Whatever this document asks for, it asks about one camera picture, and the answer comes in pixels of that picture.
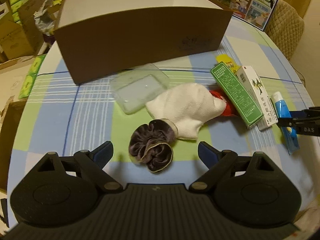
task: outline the toothpaste tube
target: toothpaste tube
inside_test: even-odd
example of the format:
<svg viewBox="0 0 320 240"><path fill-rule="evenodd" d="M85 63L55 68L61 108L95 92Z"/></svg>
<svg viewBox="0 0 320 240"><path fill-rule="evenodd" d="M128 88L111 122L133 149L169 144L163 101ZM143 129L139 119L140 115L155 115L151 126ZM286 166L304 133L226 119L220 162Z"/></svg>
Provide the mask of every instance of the toothpaste tube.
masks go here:
<svg viewBox="0 0 320 240"><path fill-rule="evenodd" d="M287 107L287 104L283 100L283 97L281 93L275 92L272 95L272 100L275 105L276 113L278 118L281 117L291 117L290 111ZM286 142L287 149L289 151L289 154L291 155L294 151L299 150L299 143L298 143L298 137L297 132L292 127L281 127L282 133L284 135L284 139Z"/></svg>

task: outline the velvet scrunchie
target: velvet scrunchie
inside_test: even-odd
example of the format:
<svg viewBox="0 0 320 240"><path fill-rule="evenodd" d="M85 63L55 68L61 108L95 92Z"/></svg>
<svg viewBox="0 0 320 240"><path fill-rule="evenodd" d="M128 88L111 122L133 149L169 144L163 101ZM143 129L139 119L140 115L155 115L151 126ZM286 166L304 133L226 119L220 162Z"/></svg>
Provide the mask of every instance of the velvet scrunchie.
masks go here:
<svg viewBox="0 0 320 240"><path fill-rule="evenodd" d="M176 140L173 129L163 120L152 120L139 126L132 134L129 154L144 163L151 172L164 169L172 160L169 144Z"/></svg>

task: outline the red object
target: red object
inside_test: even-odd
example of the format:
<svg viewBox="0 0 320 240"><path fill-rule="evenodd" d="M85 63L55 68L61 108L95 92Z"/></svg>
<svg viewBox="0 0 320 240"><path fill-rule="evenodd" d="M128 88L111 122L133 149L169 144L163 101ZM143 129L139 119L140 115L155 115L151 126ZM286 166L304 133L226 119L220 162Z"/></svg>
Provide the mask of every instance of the red object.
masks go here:
<svg viewBox="0 0 320 240"><path fill-rule="evenodd" d="M222 90L209 90L209 92L216 98L222 99L227 103L226 109L221 114L222 116L238 116L238 111L233 106L228 96Z"/></svg>

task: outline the white cloth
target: white cloth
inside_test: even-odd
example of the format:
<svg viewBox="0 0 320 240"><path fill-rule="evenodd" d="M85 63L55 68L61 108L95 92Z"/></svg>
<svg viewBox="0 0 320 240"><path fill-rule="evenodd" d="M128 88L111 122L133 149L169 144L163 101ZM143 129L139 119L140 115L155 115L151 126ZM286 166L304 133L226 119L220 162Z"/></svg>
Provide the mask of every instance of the white cloth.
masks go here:
<svg viewBox="0 0 320 240"><path fill-rule="evenodd" d="M203 85L185 83L163 92L146 107L154 119L170 120L178 130L177 138L195 140L200 127L222 114L226 103Z"/></svg>

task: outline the beige chair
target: beige chair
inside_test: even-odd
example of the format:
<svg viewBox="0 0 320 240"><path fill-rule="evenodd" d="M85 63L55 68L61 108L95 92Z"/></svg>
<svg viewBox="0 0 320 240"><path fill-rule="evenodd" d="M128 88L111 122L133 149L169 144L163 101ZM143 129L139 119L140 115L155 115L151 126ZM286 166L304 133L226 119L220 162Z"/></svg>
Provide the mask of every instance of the beige chair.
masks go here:
<svg viewBox="0 0 320 240"><path fill-rule="evenodd" d="M266 34L289 60L304 30L304 21L297 11L283 0L278 0L265 29Z"/></svg>

